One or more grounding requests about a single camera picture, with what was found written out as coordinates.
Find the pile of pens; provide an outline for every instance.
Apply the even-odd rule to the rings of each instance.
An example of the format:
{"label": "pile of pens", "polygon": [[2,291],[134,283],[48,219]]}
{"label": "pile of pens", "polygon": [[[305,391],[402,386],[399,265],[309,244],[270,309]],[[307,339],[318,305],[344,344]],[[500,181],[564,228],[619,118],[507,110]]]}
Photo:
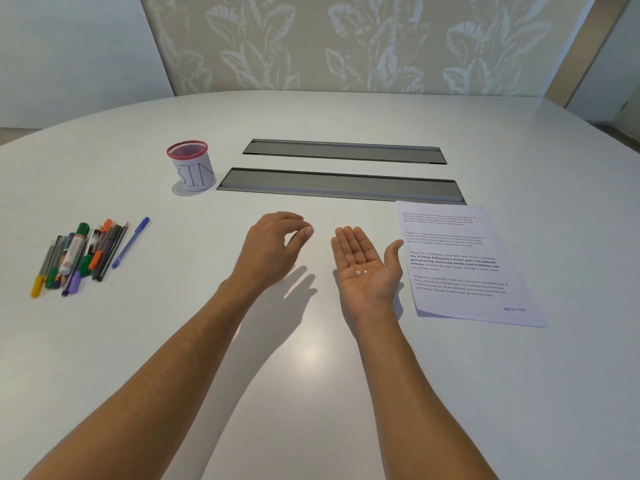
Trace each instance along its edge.
{"label": "pile of pens", "polygon": [[89,275],[94,281],[101,282],[109,266],[116,269],[120,265],[147,224],[149,218],[145,217],[118,257],[115,256],[129,229],[128,222],[119,226],[107,219],[93,230],[91,237],[87,237],[89,224],[81,222],[75,233],[59,235],[47,251],[31,289],[31,297],[37,298],[43,286],[48,290],[62,290],[62,296],[75,294],[82,278]]}

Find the white sheet of paper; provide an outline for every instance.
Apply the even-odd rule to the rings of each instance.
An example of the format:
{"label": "white sheet of paper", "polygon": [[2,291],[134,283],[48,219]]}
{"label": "white sheet of paper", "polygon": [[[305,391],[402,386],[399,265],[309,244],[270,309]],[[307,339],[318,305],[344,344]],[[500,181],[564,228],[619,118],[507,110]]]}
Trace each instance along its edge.
{"label": "white sheet of paper", "polygon": [[423,315],[546,327],[482,207],[396,202]]}

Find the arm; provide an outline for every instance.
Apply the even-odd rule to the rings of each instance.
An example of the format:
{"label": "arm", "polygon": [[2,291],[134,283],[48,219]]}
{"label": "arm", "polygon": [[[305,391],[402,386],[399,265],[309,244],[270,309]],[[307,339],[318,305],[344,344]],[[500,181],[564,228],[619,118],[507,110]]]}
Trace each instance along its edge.
{"label": "arm", "polygon": [[[295,231],[285,246],[285,235]],[[162,477],[245,313],[291,270],[312,233],[295,214],[261,218],[247,234],[231,277],[207,304],[40,460],[26,480]]]}
{"label": "arm", "polygon": [[392,300],[402,277],[403,242],[389,245],[383,264],[359,227],[338,228],[335,234],[340,298],[355,322],[390,478],[496,480],[434,393],[398,324]]}

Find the hand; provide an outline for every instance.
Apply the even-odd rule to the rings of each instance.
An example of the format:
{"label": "hand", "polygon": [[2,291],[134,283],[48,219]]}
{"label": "hand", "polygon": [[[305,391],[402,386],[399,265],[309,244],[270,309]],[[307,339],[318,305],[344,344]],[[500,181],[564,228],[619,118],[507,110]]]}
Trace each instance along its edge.
{"label": "hand", "polygon": [[389,244],[382,264],[361,228],[338,227],[335,236],[331,247],[339,273],[340,299],[354,321],[370,310],[391,310],[402,277],[398,250],[404,242]]}
{"label": "hand", "polygon": [[[285,246],[284,238],[292,232],[296,234]],[[297,214],[265,214],[249,229],[231,277],[262,293],[290,272],[313,233],[311,224]]]}

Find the white table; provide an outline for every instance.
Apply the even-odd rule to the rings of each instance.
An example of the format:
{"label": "white table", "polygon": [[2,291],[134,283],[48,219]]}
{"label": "white table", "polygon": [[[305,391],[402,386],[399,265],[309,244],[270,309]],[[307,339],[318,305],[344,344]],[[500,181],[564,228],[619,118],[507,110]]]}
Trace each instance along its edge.
{"label": "white table", "polygon": [[[242,155],[254,137],[433,145],[449,164]],[[418,318],[405,272],[400,323],[428,379],[503,480],[637,476],[640,155],[533,98],[274,91],[137,104],[0,147],[0,477],[25,475],[197,311],[252,223],[291,210],[316,228],[298,261],[311,278],[250,312],[165,478],[384,478],[329,239],[360,225],[384,248],[394,203],[179,197],[164,151],[185,139],[209,143],[219,181],[232,166],[457,180],[549,328]],[[145,216],[103,283],[29,298],[56,234]]]}

